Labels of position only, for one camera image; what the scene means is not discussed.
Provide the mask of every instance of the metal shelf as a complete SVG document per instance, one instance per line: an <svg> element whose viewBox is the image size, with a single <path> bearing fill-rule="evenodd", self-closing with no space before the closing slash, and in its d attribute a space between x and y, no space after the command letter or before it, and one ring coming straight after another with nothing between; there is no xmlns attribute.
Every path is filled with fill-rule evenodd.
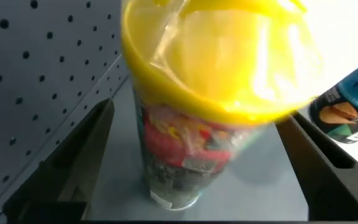
<svg viewBox="0 0 358 224"><path fill-rule="evenodd" d="M0 0L0 210L126 79L120 10L110 0Z"/></svg>
<svg viewBox="0 0 358 224"><path fill-rule="evenodd" d="M143 183L129 80L113 102L116 110L87 219L307 220L308 205L273 124L214 180L194 206L181 212L159 207Z"/></svg>

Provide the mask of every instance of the plastic lid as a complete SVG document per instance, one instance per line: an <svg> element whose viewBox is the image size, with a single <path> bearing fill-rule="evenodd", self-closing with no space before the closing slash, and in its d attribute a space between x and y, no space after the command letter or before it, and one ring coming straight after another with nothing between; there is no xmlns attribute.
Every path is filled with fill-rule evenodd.
<svg viewBox="0 0 358 224"><path fill-rule="evenodd" d="M218 123L261 124L307 104L321 59L289 0L131 0L122 39L149 103Z"/></svg>

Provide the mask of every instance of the pegboard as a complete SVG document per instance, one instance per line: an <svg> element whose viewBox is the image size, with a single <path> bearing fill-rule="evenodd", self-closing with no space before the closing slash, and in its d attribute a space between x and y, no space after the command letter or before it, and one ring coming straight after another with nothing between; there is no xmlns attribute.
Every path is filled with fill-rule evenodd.
<svg viewBox="0 0 358 224"><path fill-rule="evenodd" d="M39 162L126 79L120 4L0 0L0 210Z"/></svg>

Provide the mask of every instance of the plastic container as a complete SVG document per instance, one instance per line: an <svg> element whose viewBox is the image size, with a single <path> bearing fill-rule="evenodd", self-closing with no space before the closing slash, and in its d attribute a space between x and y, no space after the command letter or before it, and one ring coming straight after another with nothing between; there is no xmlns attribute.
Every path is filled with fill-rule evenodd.
<svg viewBox="0 0 358 224"><path fill-rule="evenodd" d="M194 204L258 130L317 95L322 64L305 8L284 0L126 0L132 71L151 197Z"/></svg>

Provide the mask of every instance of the gray shelf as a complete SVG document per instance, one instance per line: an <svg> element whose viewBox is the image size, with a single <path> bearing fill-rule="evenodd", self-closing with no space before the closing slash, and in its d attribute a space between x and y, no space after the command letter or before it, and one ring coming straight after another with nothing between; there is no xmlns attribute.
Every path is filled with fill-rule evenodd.
<svg viewBox="0 0 358 224"><path fill-rule="evenodd" d="M115 115L89 220L307 220L308 206L276 127L270 125L181 212L159 207L142 178L134 97L127 80L113 98Z"/></svg>

